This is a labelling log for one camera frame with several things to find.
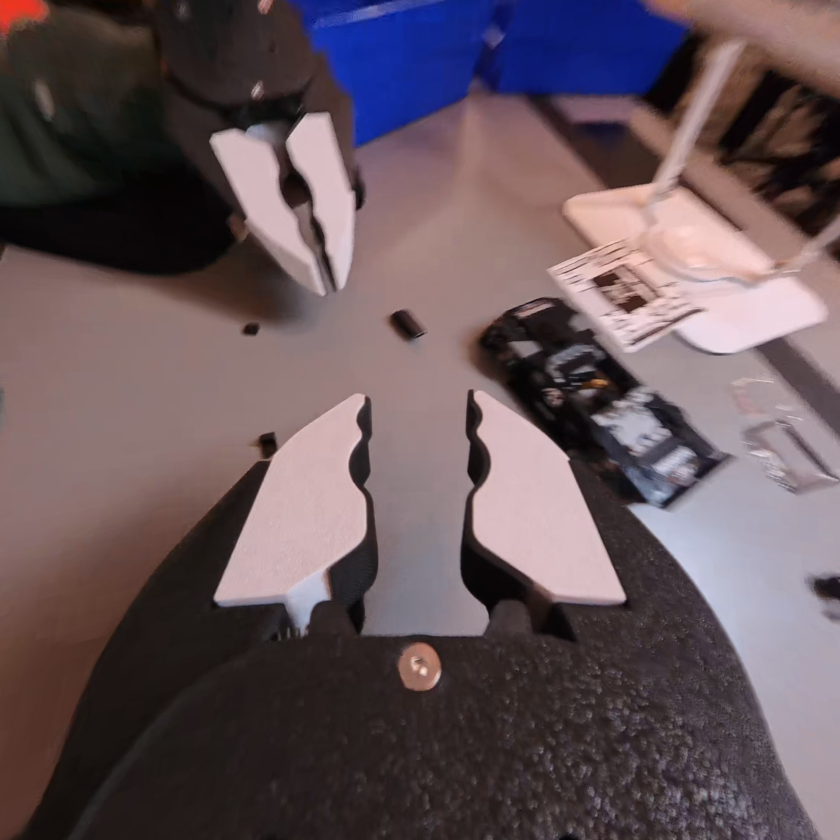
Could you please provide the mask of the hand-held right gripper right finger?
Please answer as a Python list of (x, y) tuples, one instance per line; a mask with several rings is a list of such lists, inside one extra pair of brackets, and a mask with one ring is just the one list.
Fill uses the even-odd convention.
[(513, 604), (559, 631), (565, 607), (624, 609), (627, 593), (570, 458), (530, 421), (469, 391), (463, 583), (490, 620)]

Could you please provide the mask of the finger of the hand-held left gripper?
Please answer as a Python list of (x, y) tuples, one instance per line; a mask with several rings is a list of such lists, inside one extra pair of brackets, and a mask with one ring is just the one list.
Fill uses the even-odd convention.
[(273, 145), (240, 129), (227, 129), (211, 136), (211, 148), (256, 242), (299, 286), (326, 297), (319, 260), (301, 236), (298, 218), (281, 193)]
[(342, 291), (354, 258), (356, 195), (330, 115), (305, 114), (289, 133), (286, 147), (290, 163), (311, 195), (311, 215), (322, 234), (321, 260), (327, 278), (334, 291)]

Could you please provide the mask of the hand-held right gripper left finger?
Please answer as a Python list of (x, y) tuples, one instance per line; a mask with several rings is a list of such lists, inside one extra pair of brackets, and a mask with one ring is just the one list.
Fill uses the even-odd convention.
[(353, 610), (377, 575), (371, 399), (353, 394), (282, 444), (217, 585), (223, 608), (281, 605), (296, 631), (314, 607)]

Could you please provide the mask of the black lego car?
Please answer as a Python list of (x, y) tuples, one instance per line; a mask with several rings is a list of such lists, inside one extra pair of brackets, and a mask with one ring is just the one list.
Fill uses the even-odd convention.
[(505, 311), (479, 346), (534, 423), (626, 504), (671, 508), (732, 458), (640, 382), (558, 298)]

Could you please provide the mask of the clear flat lego piece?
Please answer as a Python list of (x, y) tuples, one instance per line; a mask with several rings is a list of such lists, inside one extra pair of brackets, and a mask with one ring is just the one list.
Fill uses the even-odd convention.
[(730, 383), (732, 400), (740, 416), (751, 424), (801, 423), (803, 414), (767, 377), (742, 377)]

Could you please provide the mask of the clear lego windshield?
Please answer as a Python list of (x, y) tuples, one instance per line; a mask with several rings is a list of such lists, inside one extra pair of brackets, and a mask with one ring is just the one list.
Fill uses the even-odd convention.
[(775, 484), (795, 495), (838, 486), (838, 475), (788, 421), (771, 419), (743, 432), (747, 450)]

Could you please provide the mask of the blue storage bin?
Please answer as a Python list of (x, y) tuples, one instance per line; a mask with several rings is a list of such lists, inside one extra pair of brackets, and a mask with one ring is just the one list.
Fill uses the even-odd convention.
[(463, 100), (494, 1), (300, 1), (316, 50), (353, 103), (357, 145)]
[(645, 2), (500, 2), (479, 75), (505, 94), (642, 95), (687, 34)]

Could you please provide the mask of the orange striped object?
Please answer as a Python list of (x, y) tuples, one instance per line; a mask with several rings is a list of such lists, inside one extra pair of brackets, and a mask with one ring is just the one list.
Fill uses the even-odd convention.
[(40, 22), (49, 15), (46, 1), (1, 1), (1, 36), (15, 27)]

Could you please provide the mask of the sticker sheet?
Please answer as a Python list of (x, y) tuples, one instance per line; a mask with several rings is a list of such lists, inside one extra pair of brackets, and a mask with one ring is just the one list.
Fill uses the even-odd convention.
[(548, 268), (562, 298), (594, 332), (630, 354), (706, 312), (639, 247), (618, 240)]

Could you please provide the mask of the white booklet stand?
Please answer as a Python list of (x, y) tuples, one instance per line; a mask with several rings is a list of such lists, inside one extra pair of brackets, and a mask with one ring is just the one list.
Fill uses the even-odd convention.
[(626, 240), (679, 279), (706, 312), (672, 333), (710, 354), (735, 354), (809, 329), (828, 316), (803, 281), (838, 239), (838, 218), (791, 258), (772, 261), (746, 234), (679, 185), (700, 130), (746, 46), (731, 38), (712, 53), (651, 183), (573, 196), (563, 215), (592, 248)]

